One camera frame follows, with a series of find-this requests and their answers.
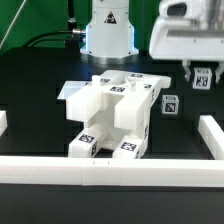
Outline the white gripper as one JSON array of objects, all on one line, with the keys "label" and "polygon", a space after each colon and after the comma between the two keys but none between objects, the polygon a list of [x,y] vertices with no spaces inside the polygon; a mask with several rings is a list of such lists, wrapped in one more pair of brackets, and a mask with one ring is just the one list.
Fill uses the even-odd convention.
[{"label": "white gripper", "polygon": [[[153,59],[183,60],[190,80],[190,60],[224,61],[224,0],[162,0],[149,53]],[[215,70],[215,81],[224,73],[224,62]]]}]

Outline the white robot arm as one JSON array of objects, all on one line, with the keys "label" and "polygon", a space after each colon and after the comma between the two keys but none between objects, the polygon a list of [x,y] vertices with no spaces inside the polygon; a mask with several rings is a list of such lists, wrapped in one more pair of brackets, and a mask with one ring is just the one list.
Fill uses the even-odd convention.
[{"label": "white robot arm", "polygon": [[[138,54],[128,9],[129,0],[93,0],[83,57],[107,64]],[[180,60],[186,72],[192,61],[217,62],[215,75],[224,74],[224,0],[162,0],[149,54]]]}]

